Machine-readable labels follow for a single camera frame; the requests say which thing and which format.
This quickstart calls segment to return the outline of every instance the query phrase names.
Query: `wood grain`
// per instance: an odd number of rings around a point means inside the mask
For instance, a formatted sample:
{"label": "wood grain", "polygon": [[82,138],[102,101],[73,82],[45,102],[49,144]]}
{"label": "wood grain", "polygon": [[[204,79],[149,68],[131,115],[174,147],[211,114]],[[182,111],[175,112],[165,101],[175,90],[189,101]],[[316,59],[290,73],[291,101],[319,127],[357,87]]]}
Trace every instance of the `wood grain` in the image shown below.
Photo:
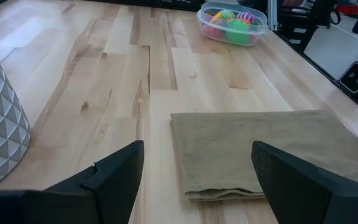
{"label": "wood grain", "polygon": [[32,126],[0,189],[47,188],[143,139],[130,223],[277,223],[264,199],[184,198],[171,113],[326,109],[358,135],[358,106],[274,33],[253,47],[215,42],[194,12],[10,0],[0,61]]}

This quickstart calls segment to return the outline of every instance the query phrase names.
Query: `clear plastic box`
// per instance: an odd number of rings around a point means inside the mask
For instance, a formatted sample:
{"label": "clear plastic box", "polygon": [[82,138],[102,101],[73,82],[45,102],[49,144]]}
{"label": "clear plastic box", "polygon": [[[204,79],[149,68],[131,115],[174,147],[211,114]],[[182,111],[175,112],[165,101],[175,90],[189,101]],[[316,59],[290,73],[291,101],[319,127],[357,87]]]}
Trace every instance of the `clear plastic box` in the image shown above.
{"label": "clear plastic box", "polygon": [[[231,24],[231,22],[233,22],[231,19],[227,20],[219,18],[211,22],[214,17],[212,15],[217,14],[223,9],[233,12],[235,16],[237,16],[238,13],[249,11],[255,16],[257,24],[246,24],[245,26],[240,24],[241,29],[236,29],[236,27]],[[203,4],[201,9],[197,12],[197,17],[200,22],[201,33],[204,36],[210,39],[241,46],[254,45],[259,40],[260,36],[266,33],[268,29],[265,14],[256,9],[251,9],[238,4],[207,2]]]}

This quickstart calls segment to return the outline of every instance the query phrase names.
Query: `folded towel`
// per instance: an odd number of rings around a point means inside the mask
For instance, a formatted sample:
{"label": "folded towel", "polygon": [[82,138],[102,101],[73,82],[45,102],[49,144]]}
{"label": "folded towel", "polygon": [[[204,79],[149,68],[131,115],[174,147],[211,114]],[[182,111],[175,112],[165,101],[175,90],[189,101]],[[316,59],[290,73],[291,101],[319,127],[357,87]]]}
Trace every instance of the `folded towel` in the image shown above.
{"label": "folded towel", "polygon": [[327,111],[171,114],[190,200],[263,197],[251,161],[263,141],[358,181],[358,138]]}

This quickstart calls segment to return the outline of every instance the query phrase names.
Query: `toy ball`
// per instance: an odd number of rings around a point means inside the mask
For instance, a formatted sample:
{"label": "toy ball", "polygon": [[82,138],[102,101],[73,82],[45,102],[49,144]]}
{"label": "toy ball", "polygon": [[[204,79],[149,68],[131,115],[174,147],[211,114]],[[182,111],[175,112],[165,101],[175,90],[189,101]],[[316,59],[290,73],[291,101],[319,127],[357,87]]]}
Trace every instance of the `toy ball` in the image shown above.
{"label": "toy ball", "polygon": [[211,22],[216,22],[218,19],[234,19],[236,15],[232,11],[227,9],[223,9],[222,11],[218,12],[212,19]]}
{"label": "toy ball", "polygon": [[256,21],[255,16],[250,11],[238,13],[237,19],[247,19],[250,23]]}
{"label": "toy ball", "polygon": [[[233,19],[229,23],[229,27],[238,31],[249,30],[249,25],[241,19]],[[249,34],[240,34],[237,32],[226,31],[226,36],[235,44],[247,44],[249,41]]]}
{"label": "toy ball", "polygon": [[241,20],[246,22],[246,24],[251,24],[251,22],[248,19],[241,19]]}
{"label": "toy ball", "polygon": [[249,43],[254,44],[259,40],[259,35],[250,35],[249,37]]}
{"label": "toy ball", "polygon": [[258,31],[258,26],[259,26],[259,23],[257,21],[251,22],[250,30],[251,31]]}
{"label": "toy ball", "polygon": [[[218,20],[216,23],[218,25],[221,25],[222,20]],[[221,29],[218,29],[218,28],[215,28],[215,27],[211,27],[207,24],[204,24],[202,27],[201,27],[201,31],[204,35],[207,35],[209,37],[217,37],[217,38],[223,38],[224,36],[224,33]]]}

